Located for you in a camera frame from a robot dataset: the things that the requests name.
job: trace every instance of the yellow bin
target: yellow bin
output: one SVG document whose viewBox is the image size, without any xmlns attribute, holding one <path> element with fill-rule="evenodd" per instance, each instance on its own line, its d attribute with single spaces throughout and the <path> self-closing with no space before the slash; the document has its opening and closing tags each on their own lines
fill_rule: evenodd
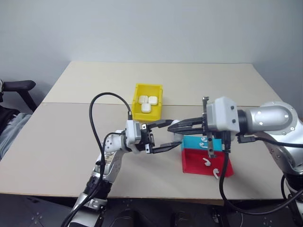
<svg viewBox="0 0 303 227">
<path fill-rule="evenodd" d="M 162 92 L 162 85 L 159 84 L 136 84 L 132 105 L 133 119 L 142 122 L 160 120 L 162 110 Z M 142 113 L 141 104 L 138 103 L 140 96 L 156 96 L 158 97 L 158 105 L 152 105 L 150 113 Z"/>
</svg>

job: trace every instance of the floor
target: floor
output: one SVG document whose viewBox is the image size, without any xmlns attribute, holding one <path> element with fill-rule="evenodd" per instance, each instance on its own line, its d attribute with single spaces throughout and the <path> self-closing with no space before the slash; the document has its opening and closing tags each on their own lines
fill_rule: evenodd
<svg viewBox="0 0 303 227">
<path fill-rule="evenodd" d="M 59 227 L 70 212 L 74 199 L 18 196 L 0 194 L 0 227 Z M 63 206 L 57 203 L 64 201 Z M 111 199 L 103 223 L 109 227 L 113 219 L 125 209 L 134 209 L 148 220 L 152 227 L 169 227 L 171 215 L 185 211 L 191 215 L 197 227 L 218 227 L 212 216 L 217 210 L 197 203 L 164 201 L 154 199 Z M 227 215 L 231 227 L 295 227 L 288 208 L 267 215 L 248 216 L 239 213 Z"/>
</svg>

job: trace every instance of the table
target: table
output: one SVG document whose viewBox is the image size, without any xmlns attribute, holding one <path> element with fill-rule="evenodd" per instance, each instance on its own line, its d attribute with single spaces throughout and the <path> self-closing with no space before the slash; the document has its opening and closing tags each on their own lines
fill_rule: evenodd
<svg viewBox="0 0 303 227">
<path fill-rule="evenodd" d="M 83 191 L 90 172 L 93 168 L 99 150 L 94 140 L 88 118 L 89 102 L 97 93 L 103 91 L 120 91 L 130 103 L 134 86 L 126 85 L 122 79 L 125 77 L 125 68 L 131 68 L 133 74 L 143 73 L 141 63 L 101 63 L 101 62 L 71 62 L 61 77 L 56 82 L 50 93 L 37 108 L 29 122 L 24 126 L 15 142 L 0 162 L 0 193 L 49 195 L 49 196 L 78 196 Z M 163 64 L 153 63 L 147 68 L 154 72 L 161 72 Z M 230 93 L 237 103 L 247 105 L 260 105 L 268 100 L 280 100 L 275 92 L 268 86 L 262 77 L 250 64 L 165 64 L 166 79 L 153 81 L 163 84 L 163 100 L 169 105 L 164 105 L 163 119 L 184 119 L 197 117 L 201 114 L 202 107 L 198 103 L 201 98 L 193 98 L 189 103 L 175 103 L 170 98 L 172 90 L 169 85 L 178 87 L 178 82 L 168 83 L 173 80 L 176 73 L 184 66 L 192 74 L 198 75 L 202 69 L 216 69 L 216 85 L 221 84 L 220 77 L 224 77 L 225 68 L 233 79 L 223 79 L 235 84 L 234 94 Z M 106 83 L 106 76 L 112 71 L 115 73 L 116 83 Z M 239 72 L 252 75 L 251 78 L 238 80 Z M 79 90 L 79 81 L 85 81 Z M 212 97 L 221 96 L 224 91 L 210 89 L 201 80 L 194 80 L 199 86 L 184 90 L 184 96 L 200 92 L 200 87 L 205 87 L 205 94 Z M 236 90 L 249 91 L 251 86 L 262 88 L 251 94 L 236 94 Z M 94 120 L 100 137 L 110 131 L 123 129 L 126 121 L 126 107 L 117 104 L 110 98 L 99 99 L 94 107 Z M 156 144 L 169 142 L 170 133 L 164 129 L 153 130 Z M 278 199 L 281 198 L 280 179 L 281 171 L 276 166 L 266 147 L 262 142 L 253 144 L 232 143 L 231 162 L 235 174 L 224 182 L 224 190 L 229 199 Z M 182 173 L 180 148 L 161 154 L 129 153 L 124 155 L 121 171 L 113 184 L 110 197 L 133 198 L 174 198 L 174 199 L 220 199 L 219 182 L 214 177 Z"/>
</svg>

